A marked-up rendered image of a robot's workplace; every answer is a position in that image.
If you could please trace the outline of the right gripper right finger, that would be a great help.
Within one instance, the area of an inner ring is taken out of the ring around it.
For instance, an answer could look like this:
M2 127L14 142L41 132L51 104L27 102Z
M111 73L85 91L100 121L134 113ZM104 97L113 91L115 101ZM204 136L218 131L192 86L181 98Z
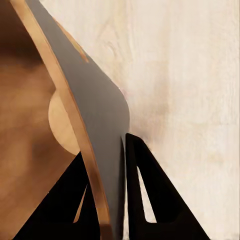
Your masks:
M156 223L146 221L139 167ZM129 240L211 240L146 143L126 133Z

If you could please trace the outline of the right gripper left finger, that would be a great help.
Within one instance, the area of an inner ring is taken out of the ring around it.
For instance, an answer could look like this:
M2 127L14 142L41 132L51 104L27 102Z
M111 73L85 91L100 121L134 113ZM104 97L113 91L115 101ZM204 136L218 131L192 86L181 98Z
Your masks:
M73 223L84 192L79 219ZM90 181L79 152L13 240L100 240L100 235Z

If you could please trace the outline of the trash can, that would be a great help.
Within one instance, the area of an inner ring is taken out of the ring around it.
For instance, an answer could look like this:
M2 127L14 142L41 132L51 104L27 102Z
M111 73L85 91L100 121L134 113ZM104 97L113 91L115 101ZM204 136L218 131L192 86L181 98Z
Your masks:
M129 130L121 90L41 2L0 0L0 240L14 239L79 152L100 240L123 240Z

